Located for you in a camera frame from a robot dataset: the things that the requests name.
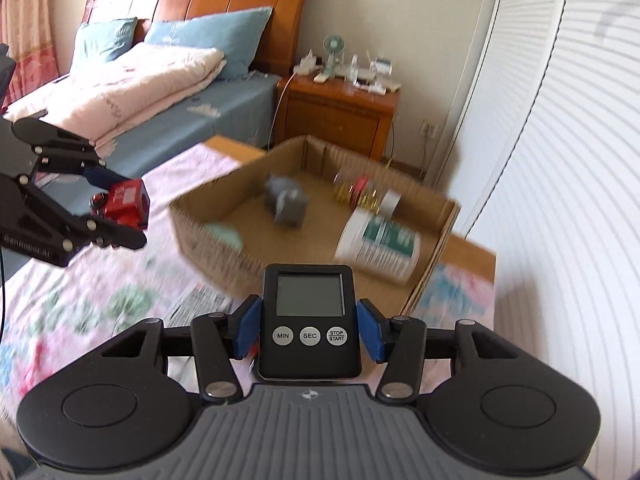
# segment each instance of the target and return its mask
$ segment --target pink comforter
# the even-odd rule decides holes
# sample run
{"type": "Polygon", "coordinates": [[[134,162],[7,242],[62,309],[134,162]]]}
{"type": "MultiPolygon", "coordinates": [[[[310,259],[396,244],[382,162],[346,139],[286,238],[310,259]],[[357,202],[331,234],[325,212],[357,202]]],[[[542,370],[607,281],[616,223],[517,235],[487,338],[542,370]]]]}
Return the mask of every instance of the pink comforter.
{"type": "Polygon", "coordinates": [[[15,102],[5,119],[42,120],[96,142],[103,156],[119,134],[208,86],[224,66],[215,48],[140,43],[115,61],[49,83],[15,102]]]}

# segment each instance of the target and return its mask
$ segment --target cardboard box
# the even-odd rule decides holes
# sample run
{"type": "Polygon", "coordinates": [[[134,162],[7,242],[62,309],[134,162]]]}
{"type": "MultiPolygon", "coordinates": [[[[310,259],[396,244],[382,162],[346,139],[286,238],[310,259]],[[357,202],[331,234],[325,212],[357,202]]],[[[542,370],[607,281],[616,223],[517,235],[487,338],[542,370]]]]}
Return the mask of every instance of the cardboard box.
{"type": "Polygon", "coordinates": [[[284,142],[255,162],[174,200],[170,213],[180,250],[238,298],[262,293],[262,275],[269,263],[335,263],[335,248],[351,216],[351,209],[333,196],[333,180],[341,169],[370,175],[380,186],[399,192],[402,199],[394,221],[422,236],[417,268],[405,285],[354,271],[358,298],[369,298],[386,316],[410,313],[444,249],[458,205],[403,173],[313,137],[284,142]],[[274,224],[265,209],[269,173],[295,178],[311,197],[300,229],[274,224]],[[212,222],[235,228],[244,243],[242,251],[213,238],[204,228],[212,222]]]}

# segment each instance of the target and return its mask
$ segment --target wooden table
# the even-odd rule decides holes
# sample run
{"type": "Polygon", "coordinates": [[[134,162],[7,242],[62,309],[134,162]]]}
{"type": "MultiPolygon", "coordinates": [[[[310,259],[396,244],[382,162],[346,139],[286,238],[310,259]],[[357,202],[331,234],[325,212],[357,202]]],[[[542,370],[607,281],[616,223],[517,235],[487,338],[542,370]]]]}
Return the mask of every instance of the wooden table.
{"type": "MultiPolygon", "coordinates": [[[[264,150],[242,144],[236,140],[215,136],[205,142],[206,146],[247,164],[264,155],[264,150]]],[[[467,270],[487,281],[495,281],[495,254],[456,235],[451,235],[440,259],[445,264],[467,270]]]]}

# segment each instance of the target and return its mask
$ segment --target green label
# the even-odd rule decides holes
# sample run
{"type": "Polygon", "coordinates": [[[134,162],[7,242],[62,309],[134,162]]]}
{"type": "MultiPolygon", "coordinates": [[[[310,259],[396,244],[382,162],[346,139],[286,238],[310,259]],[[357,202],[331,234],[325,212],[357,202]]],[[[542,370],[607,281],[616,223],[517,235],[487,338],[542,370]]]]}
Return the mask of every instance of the green label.
{"type": "Polygon", "coordinates": [[[382,216],[374,216],[369,220],[362,237],[409,258],[414,253],[415,232],[388,222],[382,216]]]}

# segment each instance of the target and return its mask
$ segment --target gray plush toy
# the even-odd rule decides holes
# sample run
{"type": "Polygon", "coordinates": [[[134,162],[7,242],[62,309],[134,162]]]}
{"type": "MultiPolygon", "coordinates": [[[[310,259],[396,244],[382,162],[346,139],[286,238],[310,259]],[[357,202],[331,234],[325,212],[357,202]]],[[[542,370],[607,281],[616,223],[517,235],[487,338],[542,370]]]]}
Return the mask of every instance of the gray plush toy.
{"type": "Polygon", "coordinates": [[[264,205],[274,215],[276,224],[300,227],[305,219],[309,197],[300,184],[286,176],[267,176],[264,205]]]}

